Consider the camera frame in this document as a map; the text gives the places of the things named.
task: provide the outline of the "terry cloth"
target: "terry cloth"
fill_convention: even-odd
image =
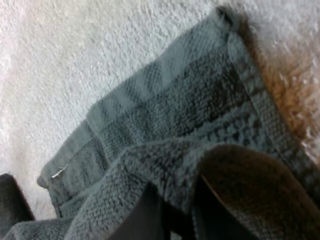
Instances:
[[[93,105],[38,178],[57,219],[19,223],[7,239],[105,239],[148,184],[188,214],[199,176],[258,239],[317,239],[320,173],[238,27],[218,7]]]

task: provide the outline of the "folded towel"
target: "folded towel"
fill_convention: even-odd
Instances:
[[[148,184],[188,214],[200,175],[259,239],[320,236],[320,173],[238,27],[218,7],[92,106],[38,178],[58,219],[19,223],[7,238],[105,239]]]

